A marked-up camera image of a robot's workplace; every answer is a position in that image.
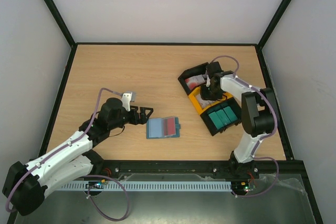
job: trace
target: wooden table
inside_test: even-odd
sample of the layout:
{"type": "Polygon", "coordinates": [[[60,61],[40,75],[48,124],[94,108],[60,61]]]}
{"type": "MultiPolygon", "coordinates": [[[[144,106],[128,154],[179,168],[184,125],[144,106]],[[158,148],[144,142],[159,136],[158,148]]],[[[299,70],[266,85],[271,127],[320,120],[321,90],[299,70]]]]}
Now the wooden table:
{"type": "MultiPolygon", "coordinates": [[[[254,47],[250,46],[125,46],[79,45],[71,67],[48,151],[65,141],[90,118],[101,87],[135,91],[133,105],[154,108],[154,117],[178,116],[180,138],[146,139],[145,125],[127,124],[125,131],[95,147],[104,159],[227,160],[243,133],[241,125],[211,136],[178,82],[185,70],[218,55],[238,59],[238,75],[265,87],[254,47]]],[[[230,59],[220,59],[223,70],[234,70],[230,59]]],[[[111,94],[103,92],[102,105],[111,94]]],[[[278,134],[263,142],[257,156],[285,160],[278,134]]]]}

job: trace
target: robotic arm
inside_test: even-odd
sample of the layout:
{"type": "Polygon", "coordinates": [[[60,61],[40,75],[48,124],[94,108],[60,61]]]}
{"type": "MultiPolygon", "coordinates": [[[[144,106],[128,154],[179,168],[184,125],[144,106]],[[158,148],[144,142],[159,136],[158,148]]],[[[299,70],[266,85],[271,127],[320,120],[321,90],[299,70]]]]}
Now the robotic arm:
{"type": "Polygon", "coordinates": [[[94,113],[69,139],[50,152],[25,165],[16,162],[9,168],[2,192],[10,199],[13,208],[22,216],[28,215],[62,185],[101,172],[103,159],[92,149],[107,139],[111,130],[124,128],[127,123],[145,124],[153,113],[152,108],[140,107],[138,112],[139,107],[130,105],[135,98],[134,92],[121,96],[121,100],[109,98],[100,112],[94,113]]]}
{"type": "Polygon", "coordinates": [[[244,133],[231,160],[236,166],[253,161],[263,139],[277,129],[279,115],[274,92],[249,85],[232,71],[223,71],[218,62],[207,66],[207,74],[207,83],[201,87],[202,99],[215,101],[228,92],[241,102],[244,133]]]}

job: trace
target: gray floor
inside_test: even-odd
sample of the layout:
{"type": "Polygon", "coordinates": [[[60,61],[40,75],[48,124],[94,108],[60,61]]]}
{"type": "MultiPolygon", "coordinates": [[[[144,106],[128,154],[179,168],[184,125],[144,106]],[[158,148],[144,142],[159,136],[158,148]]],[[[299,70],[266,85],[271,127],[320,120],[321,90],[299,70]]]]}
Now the gray floor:
{"type": "MultiPolygon", "coordinates": [[[[307,194],[300,181],[282,175],[267,194],[255,198],[235,198],[219,192],[129,192],[131,213],[121,223],[314,223],[307,194]]],[[[259,180],[264,190],[272,177],[259,180]]],[[[126,208],[122,192],[106,191],[96,197],[103,212],[120,218],[126,208]]],[[[101,224],[101,217],[82,191],[56,191],[16,224],[101,224]]]]}

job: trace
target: gray wall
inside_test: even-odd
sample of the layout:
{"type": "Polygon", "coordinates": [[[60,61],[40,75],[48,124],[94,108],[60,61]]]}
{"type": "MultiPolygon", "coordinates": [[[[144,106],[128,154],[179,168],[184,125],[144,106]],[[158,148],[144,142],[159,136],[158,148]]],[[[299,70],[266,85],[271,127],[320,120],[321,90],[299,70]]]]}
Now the gray wall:
{"type": "Polygon", "coordinates": [[[336,223],[336,1],[293,0],[264,48],[295,158],[336,223]]]}
{"type": "Polygon", "coordinates": [[[258,43],[281,0],[54,0],[75,41],[258,43]]]}
{"type": "MultiPolygon", "coordinates": [[[[70,47],[43,0],[0,0],[0,186],[37,156],[70,47]]],[[[0,194],[0,223],[6,223],[0,194]]]]}

